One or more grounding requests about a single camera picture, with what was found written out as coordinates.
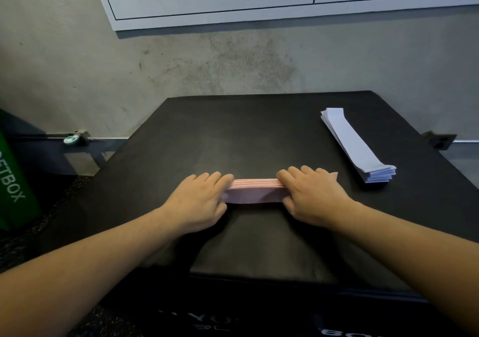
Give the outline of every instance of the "pink paper stack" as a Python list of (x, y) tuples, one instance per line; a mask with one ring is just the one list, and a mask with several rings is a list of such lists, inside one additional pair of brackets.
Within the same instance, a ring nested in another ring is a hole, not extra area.
[(283, 202), (288, 190), (276, 178), (235, 179), (220, 198), (227, 203)]

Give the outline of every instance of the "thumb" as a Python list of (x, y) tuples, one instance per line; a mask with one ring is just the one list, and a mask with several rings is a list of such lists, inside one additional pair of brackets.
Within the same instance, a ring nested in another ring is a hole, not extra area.
[(227, 209), (228, 209), (228, 206), (226, 206), (224, 202), (219, 202), (215, 210), (215, 218), (219, 219), (221, 216), (224, 215)]
[(292, 216), (295, 215), (295, 203), (293, 202), (291, 196), (284, 198), (283, 205)]

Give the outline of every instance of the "black tabletop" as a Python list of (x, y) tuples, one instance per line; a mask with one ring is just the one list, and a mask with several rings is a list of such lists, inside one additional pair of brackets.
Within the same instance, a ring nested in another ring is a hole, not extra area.
[[(397, 175), (366, 185), (320, 111), (346, 119)], [(356, 201), (479, 242), (479, 190), (403, 117), (370, 91), (167, 99), (67, 205), (41, 238), (42, 252), (161, 206), (190, 174), (274, 178), (288, 166), (339, 172)], [(408, 290), (361, 249), (292, 219), (281, 204), (229, 205), (215, 227), (187, 235), (153, 261), (208, 277), (290, 280)]]

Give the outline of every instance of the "right hand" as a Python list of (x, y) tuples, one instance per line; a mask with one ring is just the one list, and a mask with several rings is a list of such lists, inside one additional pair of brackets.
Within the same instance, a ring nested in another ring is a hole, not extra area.
[(290, 167), (276, 177), (291, 194), (283, 200), (284, 206), (295, 219), (307, 224), (335, 229), (339, 219), (357, 205), (324, 169)]

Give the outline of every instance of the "gray wall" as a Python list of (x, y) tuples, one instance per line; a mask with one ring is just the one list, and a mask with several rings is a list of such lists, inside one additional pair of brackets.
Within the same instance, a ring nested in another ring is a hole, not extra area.
[(479, 138), (478, 39), (477, 7), (117, 35), (100, 0), (0, 0), (0, 108), (124, 136), (168, 97), (369, 89), (419, 132)]

